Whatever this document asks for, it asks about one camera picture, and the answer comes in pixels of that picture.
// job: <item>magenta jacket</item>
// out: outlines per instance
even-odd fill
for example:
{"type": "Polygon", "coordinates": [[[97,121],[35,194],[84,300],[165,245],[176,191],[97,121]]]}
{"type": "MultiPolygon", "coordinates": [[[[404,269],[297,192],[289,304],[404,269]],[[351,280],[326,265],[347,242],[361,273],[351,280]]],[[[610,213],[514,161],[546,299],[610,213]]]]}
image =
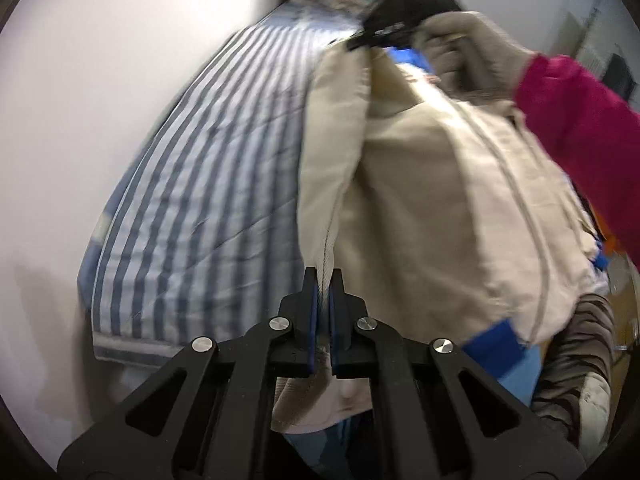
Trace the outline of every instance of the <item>magenta jacket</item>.
{"type": "Polygon", "coordinates": [[[536,56],[515,100],[640,267],[640,116],[565,56],[536,56]]]}

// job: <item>blue and white striped fabric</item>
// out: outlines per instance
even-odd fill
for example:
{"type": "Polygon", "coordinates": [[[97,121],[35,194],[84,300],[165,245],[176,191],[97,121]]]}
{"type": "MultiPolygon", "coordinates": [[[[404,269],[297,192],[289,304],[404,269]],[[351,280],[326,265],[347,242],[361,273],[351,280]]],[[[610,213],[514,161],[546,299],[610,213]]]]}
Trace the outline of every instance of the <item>blue and white striped fabric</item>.
{"type": "Polygon", "coordinates": [[[266,20],[230,38],[189,86],[82,263],[96,357],[161,365],[197,336],[242,335],[300,288],[306,90],[325,47],[349,33],[266,20]]]}

